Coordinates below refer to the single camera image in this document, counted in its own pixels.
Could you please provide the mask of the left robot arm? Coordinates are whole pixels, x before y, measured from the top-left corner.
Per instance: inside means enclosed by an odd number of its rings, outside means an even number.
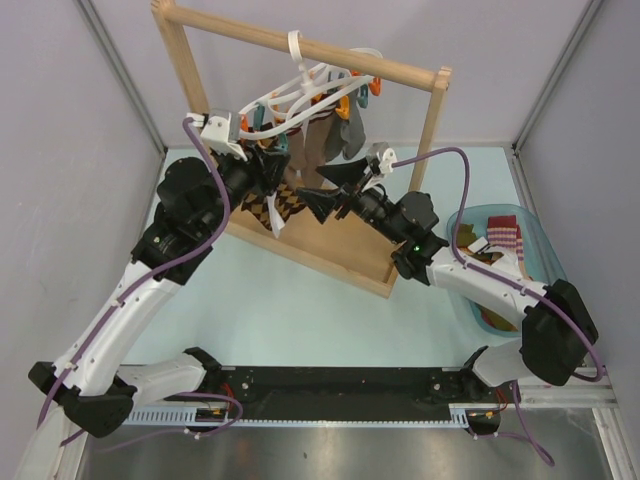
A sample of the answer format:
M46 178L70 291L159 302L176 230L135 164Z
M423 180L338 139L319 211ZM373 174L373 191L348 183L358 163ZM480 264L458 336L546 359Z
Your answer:
M119 369L152 317L212 252L233 211L250 195L276 192L289 161L282 150L249 143L239 156L184 157L167 167L153 221L107 302L63 355L29 371L46 396L40 421L57 405L81 432L103 438L139 404L189 392L207 400L219 392L215 360L198 347L145 366L140 380Z

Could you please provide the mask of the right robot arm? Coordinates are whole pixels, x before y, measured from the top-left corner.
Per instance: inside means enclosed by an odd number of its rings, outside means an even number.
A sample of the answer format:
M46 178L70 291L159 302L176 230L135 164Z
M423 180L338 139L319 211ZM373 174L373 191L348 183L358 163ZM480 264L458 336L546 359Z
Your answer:
M602 378L594 348L598 331L573 284L529 280L463 254L455 240L434 233L438 217L429 194L411 191L390 201L371 185L374 172L365 159L326 165L320 172L335 189L297 191L319 222L356 215L396 245L391 259L400 276L455 292L518 329L518 339L483 347L467 361L470 370L461 376L461 388L469 399L484 401L497 386L529 376L563 386L586 357L596 366L591 379Z

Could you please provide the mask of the wooden drying rack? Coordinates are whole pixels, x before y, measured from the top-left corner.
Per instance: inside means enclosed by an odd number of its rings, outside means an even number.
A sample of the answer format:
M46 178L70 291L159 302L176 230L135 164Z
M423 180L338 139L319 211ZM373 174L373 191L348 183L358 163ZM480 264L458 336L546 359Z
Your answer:
M452 70L432 72L385 59L367 49L345 49L255 25L207 14L173 1L154 1L151 10L192 113L211 108L185 33L191 27L291 55L302 65L318 65L356 72L361 81L383 79L429 93L430 100L418 152L429 151L437 130ZM398 277L392 267L392 246L354 216L320 224L304 210L287 222L279 237L267 232L247 213L231 217L228 233L323 274L363 290L388 297Z

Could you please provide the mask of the white plastic clip hanger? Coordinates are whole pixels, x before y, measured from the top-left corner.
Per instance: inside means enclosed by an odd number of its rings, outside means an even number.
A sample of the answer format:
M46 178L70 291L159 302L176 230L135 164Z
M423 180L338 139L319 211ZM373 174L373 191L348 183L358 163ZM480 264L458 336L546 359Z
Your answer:
M240 127L240 137L261 140L275 137L296 127L320 110L337 106L343 96L368 85L374 77L356 70L318 63L309 68L301 53L302 36L293 30L287 34L289 54L298 67L298 75L247 104L240 111L248 116L250 131Z

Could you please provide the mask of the white sock black stripes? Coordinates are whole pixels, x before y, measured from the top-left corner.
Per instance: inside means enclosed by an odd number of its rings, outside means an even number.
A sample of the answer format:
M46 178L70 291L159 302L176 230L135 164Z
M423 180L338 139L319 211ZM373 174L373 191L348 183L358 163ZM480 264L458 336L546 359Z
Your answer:
M498 266L518 266L517 254L502 246L491 244L485 237L480 237L474 242L470 248L475 251L475 254L471 254L476 260L483 263Z

